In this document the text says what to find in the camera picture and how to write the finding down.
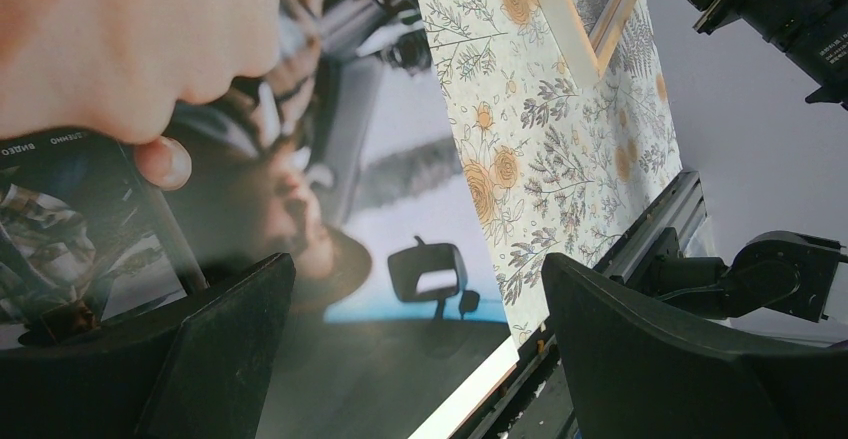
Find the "table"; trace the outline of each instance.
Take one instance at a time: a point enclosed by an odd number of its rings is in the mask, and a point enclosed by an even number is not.
[[[549,252],[594,265],[682,169],[646,0],[578,89],[536,0],[419,0],[517,345],[548,317]],[[587,28],[606,0],[575,0]]]

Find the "floral pattern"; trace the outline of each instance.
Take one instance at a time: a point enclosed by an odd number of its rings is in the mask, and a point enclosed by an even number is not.
[[[537,0],[419,0],[513,336],[548,316],[549,252],[593,266],[681,170],[639,0],[603,80],[577,88]],[[591,30],[607,0],[575,0]]]

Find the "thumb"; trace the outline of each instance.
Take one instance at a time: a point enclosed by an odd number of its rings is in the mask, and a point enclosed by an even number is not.
[[[191,176],[191,156],[173,139],[160,136],[152,142],[136,146],[134,156],[141,175],[162,190],[179,189]]]

